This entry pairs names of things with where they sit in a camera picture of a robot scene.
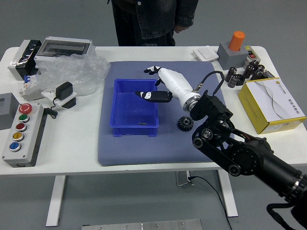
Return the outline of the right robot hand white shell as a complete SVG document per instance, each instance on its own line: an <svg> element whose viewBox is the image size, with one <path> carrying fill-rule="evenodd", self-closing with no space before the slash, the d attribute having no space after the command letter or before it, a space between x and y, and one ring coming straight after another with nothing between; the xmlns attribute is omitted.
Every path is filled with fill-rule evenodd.
<svg viewBox="0 0 307 230"><path fill-rule="evenodd" d="M153 75L158 74L159 79L157 80L155 86L163 83L167 91L153 91L153 92L141 92L136 91L135 94L140 98L145 99L148 102L153 103L168 103L172 98L179 99L181 105L187 102L190 98L199 96L198 93L192 92L193 88L185 77L176 71L166 69L163 67L152 66L144 70L145 73Z"/></svg>

